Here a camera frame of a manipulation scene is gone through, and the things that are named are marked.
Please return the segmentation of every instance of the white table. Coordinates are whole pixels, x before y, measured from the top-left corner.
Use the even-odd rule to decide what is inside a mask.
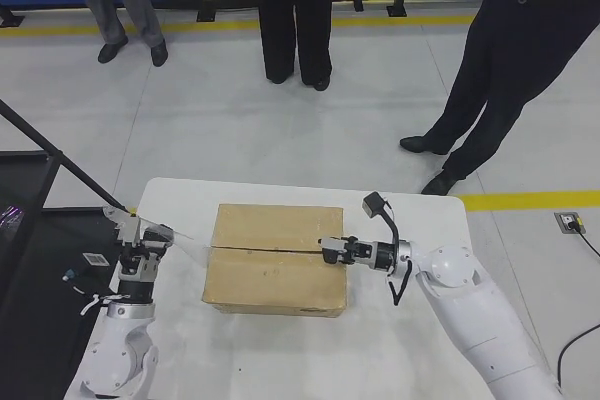
[[[220,203],[342,207],[345,235],[390,241],[384,222],[361,208],[367,194],[157,178],[138,213],[208,245]],[[403,239],[429,250],[471,247],[460,200],[382,194]],[[415,281],[394,307],[382,273],[351,266],[349,306],[339,318],[227,315],[201,302],[205,272],[175,247],[160,265],[149,329],[160,349],[153,399],[493,399]]]

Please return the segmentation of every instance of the floor marking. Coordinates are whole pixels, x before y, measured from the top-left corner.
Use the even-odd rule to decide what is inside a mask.
[[[413,16],[405,18],[389,17],[350,17],[334,18],[333,26],[337,28],[350,27],[389,27],[409,25],[467,25],[473,21],[472,15],[456,16]],[[0,38],[8,37],[35,37],[35,36],[70,36],[70,35],[97,35],[98,27],[95,25],[77,26],[40,26],[0,29]],[[125,26],[128,32],[135,33],[133,26]],[[165,33],[186,32],[218,32],[258,29],[257,20],[217,21],[217,22],[181,22],[164,24]]]
[[[469,212],[600,207],[600,190],[470,194],[457,197]]]

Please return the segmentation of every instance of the black trousers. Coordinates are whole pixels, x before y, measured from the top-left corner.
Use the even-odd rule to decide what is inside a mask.
[[[491,158],[525,104],[560,75],[599,24],[600,0],[484,0],[444,113],[425,135],[430,147],[447,152],[482,111],[445,171],[465,179]]]
[[[314,85],[331,75],[331,0],[262,0],[259,13],[268,79],[284,80],[293,73],[296,32],[304,84]]]

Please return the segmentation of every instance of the sticker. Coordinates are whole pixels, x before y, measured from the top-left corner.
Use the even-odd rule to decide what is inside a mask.
[[[110,267],[109,261],[102,254],[82,253],[82,256],[92,267]]]

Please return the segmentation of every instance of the electrical outlet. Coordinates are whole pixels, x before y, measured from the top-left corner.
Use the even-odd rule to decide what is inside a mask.
[[[576,232],[575,229],[569,228],[570,222],[575,222],[577,224],[580,224],[581,232],[586,233],[586,230],[584,229],[584,225],[582,224],[582,220],[580,219],[580,216],[578,215],[577,212],[569,211],[569,212],[554,213],[553,215],[555,215],[556,221],[558,221],[558,226],[560,226],[560,230],[562,231],[562,233],[566,233],[568,235],[578,234],[578,232]]]

